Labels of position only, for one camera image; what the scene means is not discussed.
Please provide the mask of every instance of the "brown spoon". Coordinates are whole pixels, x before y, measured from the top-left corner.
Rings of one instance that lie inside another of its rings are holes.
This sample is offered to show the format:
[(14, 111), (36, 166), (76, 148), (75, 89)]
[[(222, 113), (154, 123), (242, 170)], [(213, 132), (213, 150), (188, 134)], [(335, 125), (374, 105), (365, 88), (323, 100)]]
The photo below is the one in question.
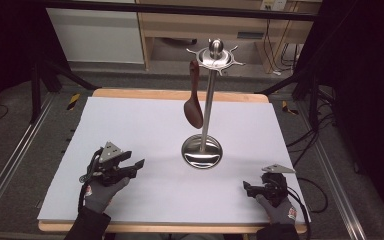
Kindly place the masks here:
[(192, 81), (191, 97), (185, 102), (183, 110), (185, 111), (186, 119), (197, 129), (202, 128), (204, 119), (202, 116), (201, 106), (198, 101), (198, 81), (199, 81), (199, 65), (196, 60), (192, 60), (189, 64), (189, 73)]

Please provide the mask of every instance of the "cabinet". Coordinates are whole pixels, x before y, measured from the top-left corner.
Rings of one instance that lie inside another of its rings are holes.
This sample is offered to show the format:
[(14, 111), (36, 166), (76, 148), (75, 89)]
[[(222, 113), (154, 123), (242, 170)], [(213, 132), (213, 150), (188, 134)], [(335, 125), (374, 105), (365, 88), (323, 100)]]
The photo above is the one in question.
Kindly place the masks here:
[[(134, 3), (133, 0), (112, 2)], [(68, 61), (143, 64), (136, 13), (47, 11)]]

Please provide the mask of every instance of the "wooden table edge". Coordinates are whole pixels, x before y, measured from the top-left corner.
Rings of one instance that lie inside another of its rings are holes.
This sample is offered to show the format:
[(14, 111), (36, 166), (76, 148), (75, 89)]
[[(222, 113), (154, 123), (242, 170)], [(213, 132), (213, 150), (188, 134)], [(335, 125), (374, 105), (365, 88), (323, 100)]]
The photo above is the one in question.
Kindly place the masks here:
[[(190, 91), (180, 90), (152, 90), (152, 89), (121, 89), (100, 88), (93, 92), (92, 97), (107, 98), (140, 98), (140, 99), (164, 99), (164, 100), (188, 100)], [(198, 91), (198, 98), (204, 101), (206, 92)], [(214, 92), (214, 101), (225, 102), (259, 102), (269, 103), (267, 96), (263, 94), (250, 94), (241, 92)]]
[[(39, 229), (44, 232), (68, 232), (72, 222), (39, 221)], [(268, 225), (217, 225), (217, 224), (121, 224), (110, 223), (106, 232), (161, 232), (161, 233), (238, 233), (255, 234), (258, 230)], [(296, 224), (298, 234), (305, 233), (305, 224)]]

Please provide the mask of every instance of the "round metal base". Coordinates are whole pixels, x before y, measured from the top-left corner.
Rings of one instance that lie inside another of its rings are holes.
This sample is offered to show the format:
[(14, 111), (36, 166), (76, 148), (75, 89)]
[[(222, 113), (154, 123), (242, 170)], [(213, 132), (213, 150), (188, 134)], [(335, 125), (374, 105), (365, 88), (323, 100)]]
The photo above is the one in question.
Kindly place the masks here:
[(182, 157), (192, 167), (208, 169), (216, 166), (223, 156), (220, 143), (207, 135), (205, 149), (201, 150), (201, 134), (186, 139), (182, 146)]

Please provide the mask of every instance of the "hand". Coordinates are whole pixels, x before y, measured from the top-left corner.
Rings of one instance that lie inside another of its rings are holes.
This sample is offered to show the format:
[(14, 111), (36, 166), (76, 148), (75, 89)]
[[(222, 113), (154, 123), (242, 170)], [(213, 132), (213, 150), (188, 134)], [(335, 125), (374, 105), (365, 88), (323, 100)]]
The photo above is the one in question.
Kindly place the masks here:
[(118, 183), (105, 187), (97, 181), (92, 181), (86, 189), (85, 207), (97, 213), (103, 213), (114, 195), (129, 184), (128, 177)]
[(277, 208), (273, 207), (262, 194), (255, 196), (255, 199), (266, 210), (271, 224), (280, 223), (295, 225), (297, 211), (287, 197), (282, 200)]

